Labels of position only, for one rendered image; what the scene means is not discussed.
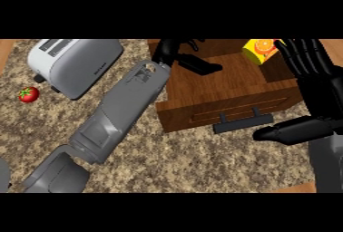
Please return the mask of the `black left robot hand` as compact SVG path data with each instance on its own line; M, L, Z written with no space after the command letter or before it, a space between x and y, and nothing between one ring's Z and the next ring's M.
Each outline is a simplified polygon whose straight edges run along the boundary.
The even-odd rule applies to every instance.
M172 62L178 62L180 67L199 75L206 75L220 71L220 64L208 63L192 54L178 53L181 44L187 44L192 49L198 51L193 39L161 39L150 60L158 64L165 64L168 67L172 66Z

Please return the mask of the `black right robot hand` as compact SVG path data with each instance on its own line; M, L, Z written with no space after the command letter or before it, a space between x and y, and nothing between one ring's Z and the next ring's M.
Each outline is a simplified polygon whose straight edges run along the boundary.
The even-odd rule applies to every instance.
M334 65L317 39L274 41L295 78L308 116L260 128L257 141L294 145L314 139L343 136L343 67Z

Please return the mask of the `brown wooden drawer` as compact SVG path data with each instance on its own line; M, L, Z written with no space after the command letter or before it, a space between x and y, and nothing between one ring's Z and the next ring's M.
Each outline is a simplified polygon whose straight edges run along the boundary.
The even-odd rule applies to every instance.
M155 104L165 132L214 124L224 117L229 121L283 111L301 100L295 79L279 54L257 65L240 49L243 39L208 39L193 49L178 47L221 70L199 75L180 67L171 67L165 85L166 100Z

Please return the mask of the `yellow orange juice carton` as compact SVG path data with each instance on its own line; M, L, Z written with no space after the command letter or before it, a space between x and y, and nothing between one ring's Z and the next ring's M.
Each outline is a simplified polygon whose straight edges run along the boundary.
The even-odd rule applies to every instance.
M274 46L276 39L249 39L242 47L242 53L254 64L261 65L279 51Z

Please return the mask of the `silver toaster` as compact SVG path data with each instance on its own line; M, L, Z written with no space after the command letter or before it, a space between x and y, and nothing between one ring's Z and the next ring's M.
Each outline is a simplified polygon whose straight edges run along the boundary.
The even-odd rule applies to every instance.
M30 49L26 62L35 82L69 100L90 90L122 53L118 39L41 39Z

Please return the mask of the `red tomato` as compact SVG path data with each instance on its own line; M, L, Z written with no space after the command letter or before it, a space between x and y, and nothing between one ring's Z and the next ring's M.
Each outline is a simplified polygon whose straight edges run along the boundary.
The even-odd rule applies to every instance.
M33 102L38 98L39 92L35 87L25 87L19 93L19 100L22 102Z

